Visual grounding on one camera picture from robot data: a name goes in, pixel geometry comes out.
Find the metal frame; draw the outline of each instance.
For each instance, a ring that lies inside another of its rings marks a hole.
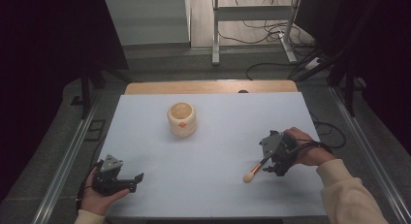
[[[32,224],[48,223],[52,211],[54,210],[55,204],[57,203],[58,197],[60,196],[60,192],[63,189],[63,185],[66,182],[69,172],[72,169],[73,163],[76,160],[79,148],[85,137],[88,126],[90,125],[90,122],[93,119],[95,111],[97,110],[98,103],[100,101],[100,94],[101,91],[97,90],[96,96],[92,102],[93,105],[91,106],[91,109],[88,112],[87,117],[81,120],[78,130],[75,136],[73,137],[73,140],[70,143],[70,146],[67,149],[66,154],[61,160],[61,163],[58,166],[57,171],[54,174],[54,178],[52,179],[50,186],[47,189],[46,195],[40,203],[40,206],[36,212],[36,215],[34,216]]]
[[[401,224],[411,223],[411,214],[408,211],[408,207],[405,204],[402,196],[400,195],[398,189],[395,186],[395,183],[391,180],[390,176],[384,169],[384,166],[381,164],[378,159],[377,154],[363,133],[362,128],[360,127],[357,119],[353,117],[346,109],[344,105],[344,98],[339,91],[339,89],[330,87],[330,93],[334,97],[335,102],[337,103],[339,110],[341,111],[345,121],[347,122],[348,127],[350,128],[357,144],[359,145],[361,151],[363,152],[364,158],[369,165],[369,168],[374,173],[375,178],[380,184],[381,189],[383,190],[388,202],[390,203],[393,211]]]
[[[291,64],[297,63],[289,37],[294,19],[297,14],[300,0],[293,0],[292,6],[247,6],[247,7],[218,7],[218,0],[214,0],[214,34],[212,44],[212,65],[220,64],[220,41],[218,22],[243,20],[288,20],[283,34],[280,34],[281,44]]]

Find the power strip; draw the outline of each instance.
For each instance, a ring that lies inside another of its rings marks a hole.
[[[315,57],[314,59],[312,59],[308,64],[305,65],[305,70],[309,71],[313,68],[315,68],[316,66],[318,66],[321,62],[323,62],[322,59]]]

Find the human hand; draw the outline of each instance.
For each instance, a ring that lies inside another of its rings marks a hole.
[[[93,177],[96,174],[97,168],[94,168],[90,175],[88,175],[87,181],[84,186],[84,192],[82,195],[81,206],[80,208],[101,216],[106,214],[107,209],[115,201],[125,197],[130,193],[129,189],[121,190],[117,193],[112,194],[111,196],[103,196],[100,193],[94,191],[91,188],[93,183]]]
[[[296,127],[287,129],[283,132],[296,141],[297,145],[302,145],[314,141],[311,136],[304,133]],[[306,166],[320,166],[321,164],[336,159],[331,153],[317,146],[305,147],[299,151],[296,162],[294,164],[303,164]]]

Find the cable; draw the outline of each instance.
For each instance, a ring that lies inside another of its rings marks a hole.
[[[251,71],[251,69],[253,69],[253,68],[257,67],[257,66],[263,66],[263,65],[293,66],[293,65],[290,65],[290,64],[280,64],[280,63],[273,63],[273,62],[258,63],[258,64],[255,64],[255,65],[252,65],[252,66],[248,67],[248,69],[245,71],[245,75],[247,76],[247,78],[248,78],[249,80],[253,80],[253,79],[251,79],[251,78],[248,76],[248,73]]]

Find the sleeve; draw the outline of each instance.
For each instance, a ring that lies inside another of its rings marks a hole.
[[[324,183],[321,196],[332,224],[388,223],[362,181],[350,175],[341,159],[320,165],[317,173]]]
[[[80,209],[75,224],[103,224],[104,220],[104,216]]]

